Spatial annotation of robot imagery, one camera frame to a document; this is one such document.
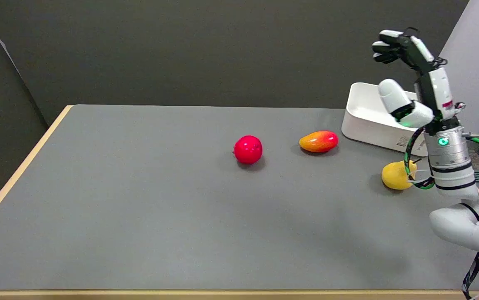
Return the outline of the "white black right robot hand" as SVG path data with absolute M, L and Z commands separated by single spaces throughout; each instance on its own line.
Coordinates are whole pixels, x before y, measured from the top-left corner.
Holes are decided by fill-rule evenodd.
M 417 100 L 411 100 L 396 80 L 385 79 L 378 85 L 385 109 L 399 125 L 420 128 L 449 120 L 460 112 L 443 68 L 447 61 L 433 56 L 418 36 L 385 29 L 379 32 L 372 50 L 376 62 L 388 64 L 401 60 L 417 75 L 414 84 Z

